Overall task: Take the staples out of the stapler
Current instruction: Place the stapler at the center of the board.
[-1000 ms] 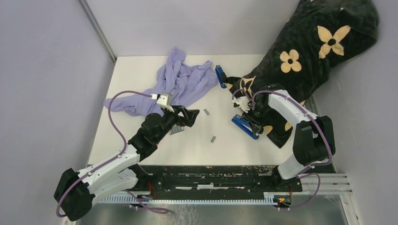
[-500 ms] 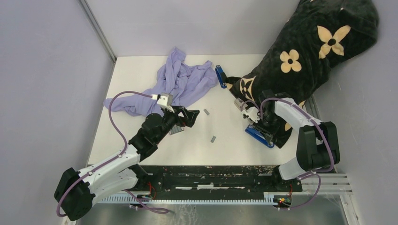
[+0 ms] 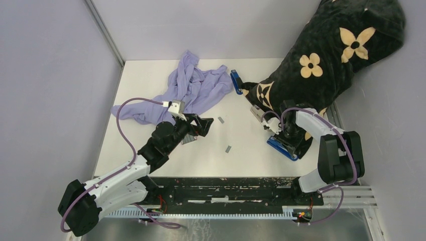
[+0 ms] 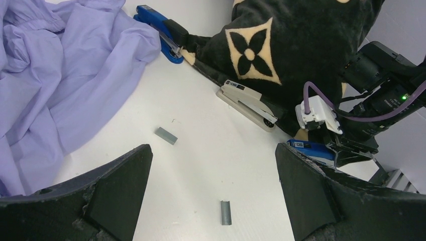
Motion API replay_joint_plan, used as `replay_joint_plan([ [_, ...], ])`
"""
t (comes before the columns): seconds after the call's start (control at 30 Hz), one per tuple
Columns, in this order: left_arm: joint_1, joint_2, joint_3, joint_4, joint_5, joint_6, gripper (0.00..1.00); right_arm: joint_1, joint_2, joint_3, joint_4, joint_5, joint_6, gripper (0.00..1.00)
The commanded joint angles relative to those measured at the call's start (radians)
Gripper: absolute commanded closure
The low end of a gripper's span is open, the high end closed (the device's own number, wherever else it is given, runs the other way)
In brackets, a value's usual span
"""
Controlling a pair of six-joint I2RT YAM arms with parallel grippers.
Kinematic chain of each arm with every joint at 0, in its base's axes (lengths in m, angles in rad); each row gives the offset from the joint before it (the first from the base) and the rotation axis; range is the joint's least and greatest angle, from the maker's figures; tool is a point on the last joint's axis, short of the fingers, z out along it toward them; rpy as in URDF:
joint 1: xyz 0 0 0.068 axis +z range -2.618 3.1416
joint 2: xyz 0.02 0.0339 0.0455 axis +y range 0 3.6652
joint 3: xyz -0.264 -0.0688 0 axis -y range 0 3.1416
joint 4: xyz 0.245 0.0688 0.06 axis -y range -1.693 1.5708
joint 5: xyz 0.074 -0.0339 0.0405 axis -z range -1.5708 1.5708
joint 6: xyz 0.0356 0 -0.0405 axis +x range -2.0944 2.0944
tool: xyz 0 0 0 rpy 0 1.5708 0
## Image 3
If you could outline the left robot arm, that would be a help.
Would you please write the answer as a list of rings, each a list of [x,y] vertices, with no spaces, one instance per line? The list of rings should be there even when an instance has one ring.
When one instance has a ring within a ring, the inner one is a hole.
[[[130,204],[154,203],[158,198],[156,184],[149,174],[162,167],[171,152],[187,136],[205,137],[214,122],[196,114],[175,118],[175,124],[161,122],[147,143],[133,150],[133,158],[100,177],[81,183],[70,182],[58,206],[60,228],[83,236],[108,214]]]

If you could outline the beige and black stapler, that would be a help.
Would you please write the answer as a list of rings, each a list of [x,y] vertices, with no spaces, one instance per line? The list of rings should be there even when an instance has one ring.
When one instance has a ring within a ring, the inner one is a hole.
[[[268,122],[271,119],[271,116],[266,115],[264,116],[264,118],[262,118],[264,111],[261,108],[259,108],[257,105],[252,105],[250,108],[250,112],[253,114],[253,116],[257,119],[257,121],[261,124],[261,126],[265,130],[270,129]]]

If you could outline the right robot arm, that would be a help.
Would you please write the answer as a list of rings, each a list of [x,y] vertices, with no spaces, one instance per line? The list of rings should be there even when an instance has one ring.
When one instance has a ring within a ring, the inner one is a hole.
[[[311,192],[352,185],[364,176],[362,144],[357,132],[336,127],[306,104],[285,100],[280,110],[282,131],[277,137],[289,156],[302,158],[306,134],[319,143],[317,168],[298,178],[298,186],[290,191],[293,203],[303,205]]]

